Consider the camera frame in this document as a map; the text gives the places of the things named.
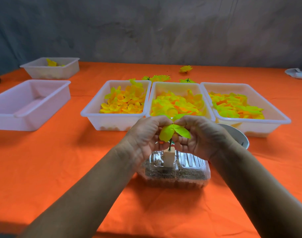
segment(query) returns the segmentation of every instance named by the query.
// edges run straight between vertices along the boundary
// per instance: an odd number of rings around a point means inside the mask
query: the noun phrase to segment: gray wall
[[[302,0],[0,0],[0,71],[42,56],[297,67]]]

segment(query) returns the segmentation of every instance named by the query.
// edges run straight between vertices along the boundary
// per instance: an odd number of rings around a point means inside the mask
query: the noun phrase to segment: clear plastic container
[[[0,94],[0,129],[35,131],[70,100],[66,80],[27,80]]]
[[[148,102],[148,112],[146,113],[146,116],[151,116],[152,100],[156,99],[157,96],[161,95],[162,92],[167,93],[168,91],[171,91],[175,95],[186,96],[188,89],[193,92],[193,95],[203,95],[204,107],[200,111],[206,110],[205,117],[215,122],[216,118],[214,116],[214,113],[212,112],[212,108],[209,105],[209,102],[198,83],[154,82],[151,89],[151,94]]]
[[[147,185],[163,188],[196,189],[205,187],[211,177],[209,164],[197,156],[175,151],[172,167],[163,166],[163,151],[154,151],[142,163],[138,174]]]
[[[79,58],[51,58],[57,62],[57,67],[47,66],[46,57],[39,58],[27,64],[21,65],[32,79],[68,79],[79,71]]]
[[[215,108],[212,108],[214,115],[216,116],[217,123],[233,126],[243,132],[246,136],[267,137],[269,133],[274,131],[281,124],[291,123],[291,119],[285,116],[279,109],[257,93],[248,84],[202,82],[201,86],[211,107],[213,107],[213,105],[208,94],[209,92],[221,94],[243,94],[247,96],[247,103],[249,105],[258,106],[259,108],[264,109],[262,113],[265,119],[241,119],[222,117],[218,114],[218,111]]]
[[[101,104],[106,103],[105,96],[110,93],[112,87],[117,88],[121,86],[121,90],[125,90],[131,83],[129,80],[109,80],[107,81],[87,106],[81,111],[80,115],[87,117],[93,124],[96,130],[110,130],[110,131],[127,131],[129,130],[140,118],[145,116],[147,112],[147,99],[150,95],[151,81],[137,80],[136,82],[142,83],[146,91],[145,105],[143,112],[140,114],[101,114]]]

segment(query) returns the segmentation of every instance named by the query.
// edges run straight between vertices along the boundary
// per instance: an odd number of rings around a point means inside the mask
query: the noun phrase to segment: clear plastic lid
[[[172,167],[163,166],[164,151],[154,151],[142,163],[138,174],[147,184],[164,188],[203,188],[210,179],[210,168],[206,160],[187,153],[175,151]]]

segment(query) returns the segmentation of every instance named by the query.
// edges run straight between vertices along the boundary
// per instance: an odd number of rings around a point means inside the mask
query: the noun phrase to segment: person
[[[140,119],[84,177],[36,218],[20,238],[92,237],[142,161],[168,148],[159,141],[166,116]],[[184,116],[191,139],[173,135],[175,149],[209,160],[261,237],[302,237],[302,204],[221,126]]]

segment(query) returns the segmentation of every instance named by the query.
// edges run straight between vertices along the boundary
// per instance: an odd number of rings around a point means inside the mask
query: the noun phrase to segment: white plastic bin
[[[65,80],[27,80],[0,94],[0,129],[35,131],[68,100]]]
[[[220,116],[215,108],[212,109],[216,116],[216,122],[231,125],[243,132],[246,136],[267,137],[269,133],[274,131],[281,124],[291,123],[291,119],[285,116],[279,109],[257,93],[248,84],[202,82],[201,86],[211,107],[212,99],[209,97],[209,92],[243,94],[247,96],[247,103],[249,105],[264,109],[262,113],[265,119],[225,118]]]
[[[162,92],[171,91],[175,95],[186,96],[187,90],[190,89],[193,92],[193,95],[202,94],[204,107],[203,110],[206,109],[205,117],[214,121],[216,120],[212,109],[209,105],[209,102],[204,95],[203,91],[200,88],[198,83],[177,83],[177,82],[154,82],[151,89],[151,94],[148,102],[148,112],[146,114],[147,117],[151,116],[152,113],[152,100],[156,99],[157,96],[161,95]]]
[[[57,62],[57,67],[47,66],[46,57],[39,58],[27,64],[21,65],[32,79],[68,79],[79,71],[79,58],[48,58]]]
[[[127,86],[131,86],[129,80],[109,80],[107,81],[87,106],[81,111],[80,115],[87,117],[93,124],[96,130],[110,130],[110,131],[127,131],[129,130],[140,118],[145,116],[147,112],[147,102],[150,95],[151,81],[137,80],[136,82],[142,83],[146,91],[146,98],[144,103],[143,112],[140,114],[101,114],[101,104],[107,103],[105,96],[110,93],[112,87],[117,88],[121,86],[121,90],[125,90]]]

